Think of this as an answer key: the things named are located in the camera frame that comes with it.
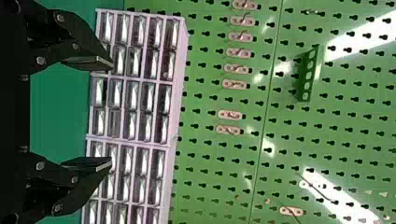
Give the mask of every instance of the bolt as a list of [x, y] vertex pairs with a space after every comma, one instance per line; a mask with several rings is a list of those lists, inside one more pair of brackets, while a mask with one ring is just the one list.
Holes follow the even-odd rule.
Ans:
[[78, 182], [78, 176], [72, 178], [72, 183], [76, 184]]
[[61, 14], [56, 15], [56, 20], [58, 20], [59, 22], [64, 22], [64, 16]]
[[40, 64], [40, 65], [46, 64], [46, 58], [43, 58], [43, 57], [37, 57], [37, 58], [35, 59], [35, 61], [36, 61], [38, 64]]
[[41, 171], [44, 169], [44, 167], [46, 166], [46, 163], [44, 163], [43, 161], [38, 162], [37, 165], [35, 166], [35, 168], [37, 169], [37, 171]]
[[61, 211], [61, 210], [62, 210], [62, 204], [61, 204], [61, 203], [56, 204], [55, 207], [53, 208], [53, 211], [54, 211], [55, 213], [57, 213], [57, 212], [59, 212], [59, 211]]
[[29, 81], [28, 75], [20, 75], [20, 81]]
[[73, 44], [73, 49], [74, 50], [79, 50], [79, 45], [78, 44]]

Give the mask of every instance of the silver metal piece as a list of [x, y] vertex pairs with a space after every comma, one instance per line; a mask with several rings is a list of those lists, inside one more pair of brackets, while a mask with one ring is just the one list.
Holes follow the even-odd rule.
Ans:
[[37, 171], [42, 171], [46, 167], [46, 163], [44, 161], [40, 161], [35, 165]]
[[128, 42], [130, 19], [130, 16], [125, 14], [119, 15], [117, 18], [116, 41], [119, 44], [126, 45]]
[[95, 135], [103, 135], [105, 133], [105, 110], [102, 108], [93, 110], [92, 133]]
[[91, 105], [106, 105], [107, 81], [102, 77], [93, 77], [91, 81]]
[[172, 86], [161, 85], [158, 98], [158, 112], [168, 115], [171, 110]]
[[143, 224], [144, 207], [133, 207], [132, 224]]
[[239, 10], [257, 10], [258, 4], [248, 0], [234, 0], [233, 1], [233, 8]]
[[139, 95], [139, 83], [128, 81], [126, 83], [126, 102], [125, 108], [128, 110], [136, 110]]
[[118, 146], [116, 144], [107, 144], [106, 145], [106, 157], [111, 157], [112, 167], [110, 172], [115, 172], [117, 167], [117, 152]]
[[149, 22], [148, 44], [154, 48], [161, 46], [163, 35], [163, 19], [151, 18]]
[[115, 174], [110, 174], [105, 178], [105, 181], [102, 183], [103, 188], [103, 198], [113, 199], [114, 198], [114, 187], [115, 187], [116, 177]]
[[279, 213], [288, 217], [301, 217], [304, 210], [297, 207], [282, 206], [279, 208]]
[[142, 49], [138, 47], [129, 47], [127, 76], [140, 77], [141, 63]]
[[120, 79], [111, 79], [110, 80], [110, 95], [108, 106], [114, 108], [121, 108], [121, 99], [122, 99], [122, 80]]
[[37, 64], [39, 64], [39, 65], [44, 65], [44, 64], [46, 64], [46, 62], [47, 62], [46, 58], [41, 57], [41, 56], [36, 57], [36, 58], [35, 58], [35, 61], [36, 61]]
[[109, 12], [102, 13], [101, 19], [101, 39], [104, 42], [111, 43], [111, 36], [113, 34], [113, 21], [114, 21], [114, 14]]
[[103, 143], [91, 142], [91, 157], [102, 157]]
[[168, 140], [169, 118], [166, 116], [158, 116], [157, 118], [155, 142], [165, 145]]
[[219, 119], [241, 120], [243, 117], [241, 112], [231, 110], [220, 110]]
[[121, 112], [119, 110], [110, 110], [109, 113], [107, 135], [112, 138], [119, 138]]
[[175, 76], [176, 54], [172, 51], [163, 54], [162, 79], [172, 81]]
[[152, 115], [142, 114], [140, 118], [140, 130], [139, 130], [139, 141], [150, 142], [151, 141], [151, 125]]
[[148, 55], [146, 58], [145, 78], [157, 78], [158, 62], [160, 59], [159, 57], [160, 52], [158, 50], [148, 50]]
[[160, 210], [155, 208], [148, 209], [148, 224], [160, 223]]
[[120, 177], [118, 199], [123, 202], [129, 201], [129, 189], [131, 187], [131, 176], [123, 175]]
[[114, 47], [114, 71], [113, 74], [117, 76], [123, 76], [125, 71], [125, 55], [126, 49], [122, 46]]
[[135, 140], [136, 138], [136, 113], [125, 112], [124, 139]]
[[128, 205], [120, 203], [116, 205], [115, 221], [116, 224], [128, 223]]
[[133, 45], [143, 46], [145, 42], [146, 33], [146, 17], [144, 16], [134, 16], [134, 27], [132, 29]]
[[147, 175], [149, 170], [149, 150], [139, 147], [136, 151], [136, 174]]
[[102, 202], [101, 219], [103, 224], [113, 223], [114, 205], [111, 202]]
[[84, 224], [96, 224], [97, 213], [98, 213], [98, 202], [89, 201], [85, 207], [85, 223]]
[[134, 178], [134, 193], [133, 202], [134, 203], [144, 203], [146, 197], [146, 177], [136, 176]]
[[53, 211], [54, 211], [55, 213], [58, 213], [58, 212], [60, 212], [62, 209], [63, 209], [63, 205], [62, 205], [61, 203], [58, 203], [58, 204], [56, 204], [56, 205], [54, 206]]
[[241, 65], [241, 64], [230, 64], [226, 63], [224, 65], [224, 71], [226, 72], [231, 72], [231, 73], [236, 73], [240, 75], [247, 75], [248, 74], [249, 68]]
[[152, 153], [151, 177], [161, 179], [165, 165], [165, 152], [154, 149]]
[[78, 176], [74, 176], [72, 178], [72, 184], [76, 184], [78, 182]]
[[216, 132], [222, 134], [240, 135], [242, 130], [238, 127], [218, 125], [216, 127]]
[[73, 49], [74, 50], [79, 50], [79, 45], [78, 44], [73, 44]]
[[382, 196], [383, 198], [388, 198], [387, 192], [379, 192], [379, 195]]
[[237, 41], [237, 42], [245, 42], [245, 43], [251, 43], [253, 42], [254, 36], [252, 34], [249, 34], [247, 30], [242, 31], [240, 33], [236, 32], [231, 32], [228, 34], [228, 38], [232, 41]]
[[254, 18], [247, 17], [248, 12], [245, 13], [243, 17], [231, 17], [231, 24], [235, 26], [254, 26], [256, 23], [256, 20]]
[[166, 49], [177, 48], [179, 26], [180, 26], [180, 22], [178, 20], [169, 19], [166, 21], [166, 32], [165, 32]]
[[249, 59], [252, 52], [248, 49], [227, 49], [226, 54], [228, 57]]
[[152, 180], [150, 183], [150, 190], [148, 196], [148, 203], [154, 206], [161, 205], [161, 192], [162, 192], [163, 182], [161, 180]]
[[59, 22], [64, 22], [64, 16], [61, 14], [56, 15], [56, 20]]
[[141, 109], [147, 112], [152, 112], [154, 109], [154, 83], [143, 83], [142, 87], [142, 105]]
[[248, 88], [248, 84], [245, 81], [230, 80], [230, 79], [224, 79], [222, 85], [225, 89], [231, 89], [231, 90], [242, 91]]
[[149, 142], [151, 138], [151, 123], [152, 123], [152, 116], [151, 115], [146, 115], [146, 126], [145, 126], [145, 142]]
[[128, 175], [132, 172], [134, 149], [132, 147], [122, 146], [120, 153], [120, 172]]
[[20, 81], [29, 81], [28, 75], [20, 75]]

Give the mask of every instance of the small metal plate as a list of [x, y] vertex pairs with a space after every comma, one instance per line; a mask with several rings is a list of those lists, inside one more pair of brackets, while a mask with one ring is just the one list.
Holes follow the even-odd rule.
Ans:
[[251, 43], [254, 40], [254, 36], [246, 32], [231, 32], [228, 34], [228, 38], [230, 38], [232, 41], [245, 43]]
[[249, 68], [247, 66], [241, 65], [241, 64], [231, 64], [231, 63], [226, 63], [224, 65], [224, 71], [226, 72], [231, 72], [231, 73], [236, 73], [236, 74], [241, 74], [241, 75], [247, 75], [248, 74]]
[[233, 58], [249, 59], [252, 52], [249, 49], [227, 49], [227, 56]]
[[256, 20], [251, 17], [231, 17], [231, 24], [236, 26], [254, 26]]
[[231, 119], [231, 120], [241, 120], [243, 115], [241, 112], [231, 111], [231, 110], [220, 110], [219, 119]]
[[240, 10], [257, 10], [259, 5], [252, 1], [234, 0], [233, 8]]
[[279, 208], [279, 213], [289, 217], [301, 217], [304, 214], [304, 210], [296, 207], [282, 206]]
[[216, 132], [221, 134], [240, 135], [242, 129], [233, 126], [218, 125], [218, 127], [216, 127]]

